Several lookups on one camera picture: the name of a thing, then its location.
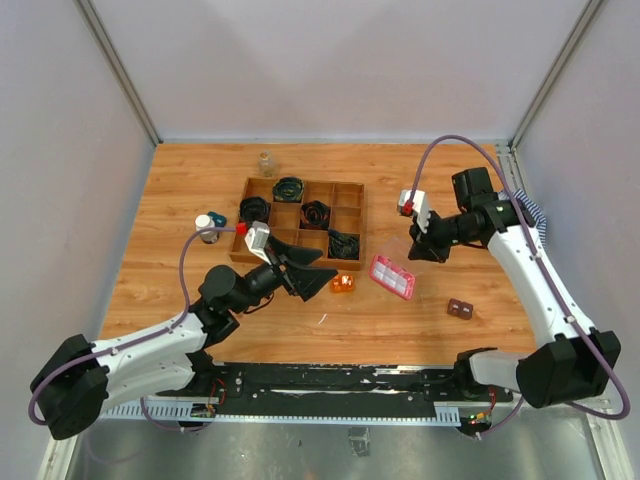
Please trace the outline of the pink pill organizer box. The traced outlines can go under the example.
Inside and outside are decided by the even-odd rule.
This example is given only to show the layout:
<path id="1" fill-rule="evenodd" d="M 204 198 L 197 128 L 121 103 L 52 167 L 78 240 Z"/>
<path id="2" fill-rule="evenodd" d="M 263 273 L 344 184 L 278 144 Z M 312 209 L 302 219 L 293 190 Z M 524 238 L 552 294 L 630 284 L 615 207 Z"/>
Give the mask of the pink pill organizer box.
<path id="1" fill-rule="evenodd" d="M 372 257 L 369 277 L 388 292 L 410 300 L 416 279 L 427 270 L 427 263 L 408 258 L 411 243 L 397 236 L 387 240 Z"/>

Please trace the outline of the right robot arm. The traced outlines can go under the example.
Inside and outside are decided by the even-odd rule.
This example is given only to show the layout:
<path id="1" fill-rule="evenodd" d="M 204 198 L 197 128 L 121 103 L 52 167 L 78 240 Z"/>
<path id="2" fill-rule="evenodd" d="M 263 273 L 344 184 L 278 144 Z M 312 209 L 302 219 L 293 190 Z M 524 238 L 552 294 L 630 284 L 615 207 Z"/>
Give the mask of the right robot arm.
<path id="1" fill-rule="evenodd" d="M 494 347 L 462 352 L 453 387 L 474 400 L 489 386 L 516 391 L 535 408 L 601 395 L 621 352 L 612 331 L 602 332 L 577 306 L 544 252 L 522 204 L 499 195 L 486 168 L 452 177 L 459 214 L 442 218 L 421 190 L 401 192 L 397 209 L 412 220 L 408 257 L 447 261 L 455 246 L 479 243 L 498 261 L 524 308 L 536 342 L 528 355 Z"/>

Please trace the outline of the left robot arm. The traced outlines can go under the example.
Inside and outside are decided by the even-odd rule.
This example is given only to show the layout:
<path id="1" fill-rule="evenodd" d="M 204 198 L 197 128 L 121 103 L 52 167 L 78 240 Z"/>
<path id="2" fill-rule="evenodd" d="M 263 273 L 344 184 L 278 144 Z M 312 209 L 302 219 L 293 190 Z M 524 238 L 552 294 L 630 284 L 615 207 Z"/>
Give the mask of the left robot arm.
<path id="1" fill-rule="evenodd" d="M 228 265 L 212 267 L 197 299 L 186 298 L 183 310 L 164 322 L 108 340 L 82 334 L 63 340 L 31 381 L 29 420 L 63 440 L 135 399 L 183 389 L 207 393 L 214 371 L 194 359 L 226 340 L 239 326 L 238 315 L 258 312 L 278 289 L 308 301 L 338 274 L 316 265 L 318 249 L 272 235 L 260 236 L 258 245 L 260 265 L 244 275 Z"/>

